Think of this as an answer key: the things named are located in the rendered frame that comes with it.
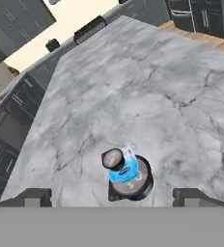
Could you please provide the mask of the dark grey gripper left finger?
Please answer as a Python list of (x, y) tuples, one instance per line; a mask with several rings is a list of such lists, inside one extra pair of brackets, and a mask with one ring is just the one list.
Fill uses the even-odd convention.
[(0, 202), (0, 207), (52, 207), (50, 188), (27, 188), (14, 198)]

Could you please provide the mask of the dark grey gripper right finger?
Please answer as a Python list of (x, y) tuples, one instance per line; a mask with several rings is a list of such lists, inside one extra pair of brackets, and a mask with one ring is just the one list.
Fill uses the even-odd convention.
[(224, 206), (224, 202), (211, 198), (198, 188), (175, 188), (174, 207)]

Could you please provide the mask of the large black yogurt container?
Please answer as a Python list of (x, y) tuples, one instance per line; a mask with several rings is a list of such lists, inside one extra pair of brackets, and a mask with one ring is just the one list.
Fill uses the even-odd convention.
[(108, 200), (110, 202), (129, 199), (140, 201), (146, 198), (154, 186), (154, 178), (150, 163), (141, 155), (136, 156), (139, 161), (139, 177), (128, 183), (119, 181), (111, 182), (108, 185)]

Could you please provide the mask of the blue white yogurt container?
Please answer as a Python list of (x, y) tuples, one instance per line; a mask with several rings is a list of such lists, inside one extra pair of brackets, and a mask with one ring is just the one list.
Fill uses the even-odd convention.
[(125, 159), (124, 166), (120, 171), (109, 170), (108, 178), (111, 182), (128, 183), (139, 177), (139, 161), (131, 147), (123, 147), (121, 151)]

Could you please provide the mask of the small black yogurt container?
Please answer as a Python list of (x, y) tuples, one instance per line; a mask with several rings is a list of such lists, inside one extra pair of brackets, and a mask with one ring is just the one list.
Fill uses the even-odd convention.
[(120, 149), (111, 149), (101, 155), (101, 163), (105, 169), (120, 171), (125, 165), (123, 152)]

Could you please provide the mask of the dark grey oven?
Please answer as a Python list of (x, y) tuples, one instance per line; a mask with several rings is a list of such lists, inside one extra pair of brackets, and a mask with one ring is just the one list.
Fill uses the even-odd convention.
[(0, 139), (20, 151), (29, 133), (30, 124), (0, 110)]

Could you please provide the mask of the dark grey base cupboards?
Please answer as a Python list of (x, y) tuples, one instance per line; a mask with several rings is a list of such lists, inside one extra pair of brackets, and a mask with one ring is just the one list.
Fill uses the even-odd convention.
[[(13, 87), (0, 99), (0, 110), (11, 113), (14, 117), (29, 123), (31, 127), (52, 74), (64, 54), (63, 50), (52, 52), (25, 70), (15, 80)], [(0, 139), (0, 199), (20, 151)]]

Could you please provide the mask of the small black pot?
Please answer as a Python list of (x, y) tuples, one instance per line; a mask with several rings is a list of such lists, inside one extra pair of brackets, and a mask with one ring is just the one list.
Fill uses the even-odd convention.
[(60, 43), (59, 43), (56, 39), (49, 40), (49, 41), (46, 43), (46, 45), (45, 45), (46, 49), (47, 49), (49, 52), (54, 51), (54, 50), (57, 49), (59, 46), (60, 46)]

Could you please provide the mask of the black hob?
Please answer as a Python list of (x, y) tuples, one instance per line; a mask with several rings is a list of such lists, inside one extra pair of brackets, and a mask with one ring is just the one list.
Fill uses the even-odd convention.
[(73, 34), (73, 40), (76, 44), (80, 44), (87, 40), (89, 37), (97, 33), (99, 30), (107, 25), (105, 19), (98, 15), (96, 18), (91, 20), (89, 23), (84, 25), (79, 30), (75, 31)]

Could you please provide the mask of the dark grey tall cupboards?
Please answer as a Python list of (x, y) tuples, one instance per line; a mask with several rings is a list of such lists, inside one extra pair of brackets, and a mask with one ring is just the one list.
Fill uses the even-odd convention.
[(166, 0), (177, 28), (224, 39), (224, 0)]

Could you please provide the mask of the dark grey wall cupboards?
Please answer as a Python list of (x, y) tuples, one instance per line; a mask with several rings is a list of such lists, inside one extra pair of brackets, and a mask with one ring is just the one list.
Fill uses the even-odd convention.
[(55, 22), (43, 0), (0, 0), (0, 63)]

